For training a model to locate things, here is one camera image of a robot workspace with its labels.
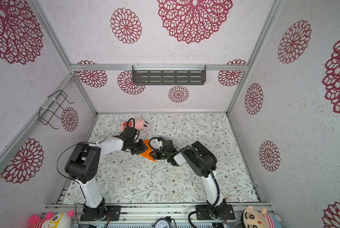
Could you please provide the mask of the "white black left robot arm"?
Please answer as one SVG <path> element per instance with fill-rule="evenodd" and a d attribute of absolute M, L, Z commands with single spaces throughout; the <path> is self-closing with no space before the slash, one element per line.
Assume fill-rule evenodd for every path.
<path fill-rule="evenodd" d="M 117 151 L 138 155 L 144 153 L 147 149 L 148 147 L 142 139 L 132 140 L 112 137 L 99 143 L 79 142 L 74 146 L 74 150 L 65 165 L 65 172 L 70 179 L 79 183 L 85 206 L 90 209 L 97 209 L 103 201 L 95 180 L 100 159 Z"/>

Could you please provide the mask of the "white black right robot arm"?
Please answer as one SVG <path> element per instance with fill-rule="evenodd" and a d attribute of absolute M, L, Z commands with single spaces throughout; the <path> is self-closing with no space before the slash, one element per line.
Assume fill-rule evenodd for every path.
<path fill-rule="evenodd" d="M 154 160 L 166 160 L 172 166 L 188 165 L 203 181 L 207 203 L 211 209 L 225 204 L 216 178 L 216 156 L 201 142 L 195 141 L 177 150 L 171 140 L 152 138 L 149 140 L 150 156 Z"/>

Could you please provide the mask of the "grey wall shelf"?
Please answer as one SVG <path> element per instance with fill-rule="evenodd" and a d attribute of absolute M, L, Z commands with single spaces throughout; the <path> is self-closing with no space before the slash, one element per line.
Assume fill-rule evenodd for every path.
<path fill-rule="evenodd" d="M 166 85 L 166 86 L 198 86 L 204 85 L 206 82 L 207 68 L 204 65 L 196 67 L 195 69 L 182 69 L 171 67 L 158 68 L 143 68 L 139 66 L 132 66 L 133 83 L 137 86 L 141 85 Z"/>

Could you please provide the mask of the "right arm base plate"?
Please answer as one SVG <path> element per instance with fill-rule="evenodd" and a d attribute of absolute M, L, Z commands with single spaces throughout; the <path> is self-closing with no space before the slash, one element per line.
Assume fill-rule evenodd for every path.
<path fill-rule="evenodd" d="M 197 220 L 231 220 L 235 219 L 232 205 L 219 205 L 213 209 L 196 214 Z"/>

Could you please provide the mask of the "pink white plush toy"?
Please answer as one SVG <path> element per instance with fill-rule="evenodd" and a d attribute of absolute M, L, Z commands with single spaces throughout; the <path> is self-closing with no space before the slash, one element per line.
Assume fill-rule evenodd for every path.
<path fill-rule="evenodd" d="M 29 228 L 71 228 L 74 211 L 54 215 L 49 212 L 45 218 L 33 215 L 29 218 Z"/>

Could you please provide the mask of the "orange square paper sheet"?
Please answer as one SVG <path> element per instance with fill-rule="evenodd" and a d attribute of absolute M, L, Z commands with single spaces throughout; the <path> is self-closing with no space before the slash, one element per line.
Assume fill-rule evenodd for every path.
<path fill-rule="evenodd" d="M 150 161 L 156 162 L 156 160 L 150 155 L 152 152 L 152 149 L 149 146 L 149 139 L 144 140 L 144 144 L 147 148 L 147 150 L 140 154 L 140 156 L 149 159 Z"/>

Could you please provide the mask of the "round gauge clock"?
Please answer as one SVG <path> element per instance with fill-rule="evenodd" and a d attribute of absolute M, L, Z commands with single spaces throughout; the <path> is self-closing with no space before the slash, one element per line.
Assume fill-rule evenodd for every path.
<path fill-rule="evenodd" d="M 154 228 L 172 228 L 171 222 L 172 222 L 171 217 L 167 216 L 167 217 L 158 219 L 153 225 L 153 227 Z"/>

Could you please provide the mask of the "pink pig plush toy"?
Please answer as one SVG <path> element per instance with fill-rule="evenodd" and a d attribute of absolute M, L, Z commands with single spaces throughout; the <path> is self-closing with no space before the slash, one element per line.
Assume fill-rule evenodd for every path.
<path fill-rule="evenodd" d="M 143 119 L 135 119 L 135 121 L 121 122 L 120 129 L 123 131 L 127 126 L 134 127 L 138 131 L 146 130 L 149 127 L 149 123 Z"/>

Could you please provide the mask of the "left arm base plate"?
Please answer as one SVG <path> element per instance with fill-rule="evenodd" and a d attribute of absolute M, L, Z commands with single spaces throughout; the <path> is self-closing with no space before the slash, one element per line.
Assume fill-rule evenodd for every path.
<path fill-rule="evenodd" d="M 80 221 L 118 221 L 121 206 L 99 206 L 92 209 L 84 205 Z"/>

